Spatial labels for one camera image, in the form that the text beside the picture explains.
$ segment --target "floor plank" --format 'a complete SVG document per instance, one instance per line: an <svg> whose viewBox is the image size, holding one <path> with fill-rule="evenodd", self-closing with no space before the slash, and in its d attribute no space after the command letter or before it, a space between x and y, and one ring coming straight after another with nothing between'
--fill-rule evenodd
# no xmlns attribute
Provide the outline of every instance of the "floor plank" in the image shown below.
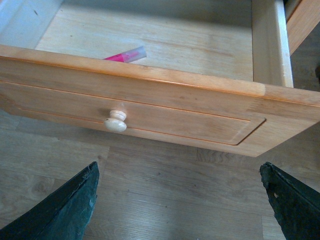
<svg viewBox="0 0 320 240"><path fill-rule="evenodd" d="M208 149L198 149L197 160L258 170L271 162L299 180L320 177L320 123L258 157L247 157Z"/></svg>
<svg viewBox="0 0 320 240"><path fill-rule="evenodd" d="M21 116L13 116L0 109L0 128L15 130L20 123Z"/></svg>
<svg viewBox="0 0 320 240"><path fill-rule="evenodd" d="M12 222L11 220L0 218L0 229L4 228L11 222Z"/></svg>
<svg viewBox="0 0 320 240"><path fill-rule="evenodd" d="M262 240L261 217L100 187L87 235L113 240Z"/></svg>
<svg viewBox="0 0 320 240"><path fill-rule="evenodd" d="M111 147L101 186L246 213L273 214L259 169Z"/></svg>
<svg viewBox="0 0 320 240"><path fill-rule="evenodd" d="M0 139L0 169L65 181L93 161L103 172L109 152L108 146L10 130L0 131Z"/></svg>
<svg viewBox="0 0 320 240"><path fill-rule="evenodd" d="M263 240L286 240L274 216L262 216Z"/></svg>
<svg viewBox="0 0 320 240"><path fill-rule="evenodd" d="M17 219L64 183L63 180L0 169L0 219Z"/></svg>

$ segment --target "wooden drawer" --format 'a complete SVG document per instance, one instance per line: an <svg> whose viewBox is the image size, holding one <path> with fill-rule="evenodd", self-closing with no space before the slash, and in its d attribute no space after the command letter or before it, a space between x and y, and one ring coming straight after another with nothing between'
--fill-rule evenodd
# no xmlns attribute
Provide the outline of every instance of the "wooden drawer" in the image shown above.
<svg viewBox="0 0 320 240"><path fill-rule="evenodd" d="M195 141L237 145L265 121L244 114L236 117L186 111L15 83L0 82L0 87L0 93L24 111L103 124L109 112L117 109L129 116L126 120L129 129Z"/></svg>
<svg viewBox="0 0 320 240"><path fill-rule="evenodd" d="M319 94L292 88L281 1L8 2L9 113L106 131L121 110L123 134L249 156L320 121ZM136 64L100 60L140 45Z"/></svg>

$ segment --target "wooden floor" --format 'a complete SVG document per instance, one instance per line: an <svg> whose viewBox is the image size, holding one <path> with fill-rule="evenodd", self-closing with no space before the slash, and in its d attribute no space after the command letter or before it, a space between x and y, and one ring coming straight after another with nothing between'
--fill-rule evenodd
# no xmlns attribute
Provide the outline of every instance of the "wooden floor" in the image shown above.
<svg viewBox="0 0 320 240"><path fill-rule="evenodd" d="M0 228L98 161L85 240L284 240L259 167L269 161L320 191L319 136L317 124L253 158L0 111Z"/></svg>

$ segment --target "wooden knob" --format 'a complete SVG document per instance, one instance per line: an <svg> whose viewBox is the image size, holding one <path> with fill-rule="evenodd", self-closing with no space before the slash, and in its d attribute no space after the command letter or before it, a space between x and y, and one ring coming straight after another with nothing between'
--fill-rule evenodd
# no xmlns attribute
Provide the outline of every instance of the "wooden knob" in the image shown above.
<svg viewBox="0 0 320 240"><path fill-rule="evenodd" d="M110 117L104 121L104 125L112 132L123 132L127 129L127 125L124 122L126 117L127 115L123 111L111 110Z"/></svg>

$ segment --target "marker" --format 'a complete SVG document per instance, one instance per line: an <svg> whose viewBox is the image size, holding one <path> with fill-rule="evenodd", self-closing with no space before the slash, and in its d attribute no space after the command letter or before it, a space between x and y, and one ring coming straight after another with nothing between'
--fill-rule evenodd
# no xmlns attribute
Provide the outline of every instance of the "marker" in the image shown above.
<svg viewBox="0 0 320 240"><path fill-rule="evenodd" d="M104 58L104 60L110 60L110 61L116 61L116 62L122 62L122 63L131 63L133 61L143 59L147 56L146 50L143 46L125 51L123 53L119 53L114 56L110 56L107 58Z"/></svg>

